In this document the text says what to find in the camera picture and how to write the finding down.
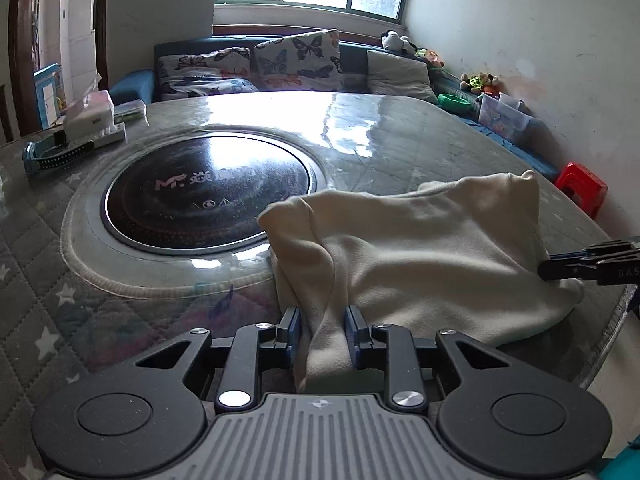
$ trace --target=black cooktop surface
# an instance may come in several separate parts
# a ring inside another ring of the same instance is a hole
[[[103,199],[107,228],[158,253],[229,248],[259,237],[270,203],[313,191],[301,153],[241,134],[185,139],[143,155]]]

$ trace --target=red plastic stool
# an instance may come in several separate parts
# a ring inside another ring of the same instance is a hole
[[[556,187],[591,218],[596,218],[609,189],[596,174],[576,162],[569,162],[565,166],[556,180]]]

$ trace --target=blue sofa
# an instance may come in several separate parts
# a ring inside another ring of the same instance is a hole
[[[177,54],[206,54],[214,50],[221,50],[230,46],[245,46],[251,50],[262,43],[279,38],[279,36],[213,36],[200,40],[175,41],[173,43],[157,44],[154,48],[154,68],[136,70],[124,76],[109,90],[111,99],[115,105],[142,99],[146,104],[159,100],[158,88],[158,59],[162,56],[175,56]],[[367,87],[367,50],[380,50],[382,47],[370,46],[359,43],[340,42],[340,57],[342,58],[342,71],[344,73],[345,91],[354,93],[368,93]],[[413,57],[423,62],[423,58]],[[255,57],[252,57],[252,73],[257,73]]]
[[[110,89],[111,99],[115,105],[142,99],[146,104],[151,104],[159,100],[158,95],[158,59],[162,56],[174,56],[177,54],[206,54],[214,50],[221,50],[230,46],[245,46],[252,51],[254,47],[263,41],[274,40],[280,36],[213,36],[200,40],[175,41],[173,43],[157,44],[154,48],[154,68],[136,70],[124,76],[118,83]],[[342,72],[344,77],[345,92],[369,93],[367,87],[367,72],[369,63],[367,61],[367,50],[379,50],[385,52],[382,47],[370,46],[366,44],[340,42],[340,56],[342,58]],[[487,130],[478,124],[479,104],[476,103],[476,95],[463,91],[459,88],[459,82],[442,72],[439,68],[431,65],[424,58],[411,56],[412,59],[419,60],[428,65],[431,86],[436,94],[449,93],[466,98],[473,103],[472,109],[465,118],[467,124],[475,128],[478,132],[489,136],[511,153],[524,160],[527,164],[535,168],[546,178],[555,181],[559,171],[547,162],[542,156],[531,151],[522,150],[504,140],[497,134]],[[255,56],[252,56],[252,74],[257,74]]]

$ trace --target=plastic container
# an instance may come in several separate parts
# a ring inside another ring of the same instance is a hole
[[[503,94],[502,92],[500,92],[499,101],[506,104],[507,106],[510,106],[511,108],[515,108],[519,112],[524,112],[524,102],[516,99],[515,97],[511,97],[508,94]]]
[[[89,92],[70,106],[65,115],[68,142],[115,126],[113,101],[106,90]]]
[[[438,96],[440,106],[452,114],[465,115],[471,110],[471,103],[466,99],[453,94],[440,94]]]
[[[489,95],[482,97],[478,122],[516,146],[526,147],[529,140],[526,129],[534,119]]]
[[[126,123],[145,116],[146,105],[142,99],[123,103],[113,108],[113,120],[115,123]]]

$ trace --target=wooden door frame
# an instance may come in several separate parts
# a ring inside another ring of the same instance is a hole
[[[9,72],[14,93],[15,115],[21,137],[42,129],[31,59],[31,3],[31,0],[9,0]],[[107,0],[95,0],[95,57],[98,73],[102,76],[100,89],[109,88],[106,15]]]
[[[94,1],[95,29],[95,65],[100,80],[100,90],[108,90],[109,73],[107,69],[107,0]]]
[[[9,0],[9,73],[20,136],[42,129],[31,59],[31,0]]]

